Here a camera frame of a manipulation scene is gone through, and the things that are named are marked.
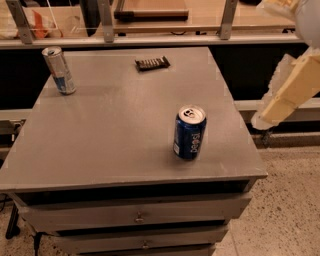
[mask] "drawer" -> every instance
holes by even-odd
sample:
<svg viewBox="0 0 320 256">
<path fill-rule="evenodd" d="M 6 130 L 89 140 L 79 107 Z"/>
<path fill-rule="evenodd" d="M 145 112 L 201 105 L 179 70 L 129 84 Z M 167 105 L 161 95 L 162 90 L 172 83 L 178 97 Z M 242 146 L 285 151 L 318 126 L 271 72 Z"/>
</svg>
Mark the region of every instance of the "drawer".
<svg viewBox="0 0 320 256">
<path fill-rule="evenodd" d="M 39 232 L 238 218 L 249 193 L 141 198 L 19 207 Z"/>
<path fill-rule="evenodd" d="M 168 248 L 220 242 L 228 229 L 222 226 L 194 226 L 158 228 L 143 231 L 113 231 L 101 234 L 55 237 L 54 243 L 64 252 L 72 254 L 104 251 L 139 250 Z"/>
<path fill-rule="evenodd" d="M 85 256 L 211 256 L 215 251 L 213 245 L 176 246 L 148 250 L 126 250 L 102 253 L 88 253 Z"/>
</svg>

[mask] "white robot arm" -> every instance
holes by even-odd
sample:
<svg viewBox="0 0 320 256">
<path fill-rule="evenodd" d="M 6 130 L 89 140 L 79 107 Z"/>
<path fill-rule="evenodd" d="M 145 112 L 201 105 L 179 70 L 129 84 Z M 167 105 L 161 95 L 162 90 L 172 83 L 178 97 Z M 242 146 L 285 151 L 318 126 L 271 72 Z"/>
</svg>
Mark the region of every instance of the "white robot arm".
<svg viewBox="0 0 320 256">
<path fill-rule="evenodd" d="M 297 36 L 310 47 L 299 58 L 285 55 L 251 119 L 254 128 L 277 126 L 320 92 L 320 0 L 263 0 L 262 8 L 296 23 Z"/>
</svg>

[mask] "tiled floor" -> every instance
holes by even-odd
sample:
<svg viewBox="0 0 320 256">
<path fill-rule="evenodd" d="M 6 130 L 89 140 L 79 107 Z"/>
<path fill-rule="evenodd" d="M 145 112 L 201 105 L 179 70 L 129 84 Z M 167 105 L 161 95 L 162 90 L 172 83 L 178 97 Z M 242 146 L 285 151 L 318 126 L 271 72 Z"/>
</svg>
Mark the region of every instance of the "tiled floor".
<svg viewBox="0 0 320 256">
<path fill-rule="evenodd" d="M 269 176 L 258 181 L 253 199 L 217 245 L 214 256 L 320 256 L 320 134 L 272 135 L 271 147 L 257 140 Z M 0 213 L 0 255 L 32 256 L 33 240 L 5 239 L 11 207 Z M 43 237 L 39 255 L 66 255 Z"/>
</svg>

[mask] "soda can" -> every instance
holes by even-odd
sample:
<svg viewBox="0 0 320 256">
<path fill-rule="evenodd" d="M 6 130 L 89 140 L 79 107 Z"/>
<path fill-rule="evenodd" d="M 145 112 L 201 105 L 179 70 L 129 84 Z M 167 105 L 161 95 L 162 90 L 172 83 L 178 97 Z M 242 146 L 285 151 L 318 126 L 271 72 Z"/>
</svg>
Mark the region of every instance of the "soda can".
<svg viewBox="0 0 320 256">
<path fill-rule="evenodd" d="M 42 55 L 50 69 L 58 91 L 65 95 L 74 93 L 76 87 L 62 49 L 58 46 L 48 47 L 42 51 Z"/>
<path fill-rule="evenodd" d="M 198 106 L 183 106 L 176 116 L 173 150 L 183 159 L 192 160 L 200 152 L 207 118 Z"/>
</svg>

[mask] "drawer handle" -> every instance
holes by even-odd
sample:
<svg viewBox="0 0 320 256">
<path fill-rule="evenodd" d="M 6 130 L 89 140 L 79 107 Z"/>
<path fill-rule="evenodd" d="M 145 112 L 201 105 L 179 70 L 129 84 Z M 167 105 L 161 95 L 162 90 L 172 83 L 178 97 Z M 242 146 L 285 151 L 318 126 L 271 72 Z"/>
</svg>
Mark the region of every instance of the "drawer handle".
<svg viewBox="0 0 320 256">
<path fill-rule="evenodd" d="M 147 241 L 144 240 L 144 241 L 143 241 L 143 245 L 142 245 L 142 249 L 143 249 L 143 250 L 148 250 L 149 248 L 150 248 L 150 247 L 149 247 Z"/>
<path fill-rule="evenodd" d="M 138 224 L 144 223 L 144 218 L 142 218 L 141 212 L 138 212 L 138 217 L 134 219 L 134 222 Z"/>
</svg>

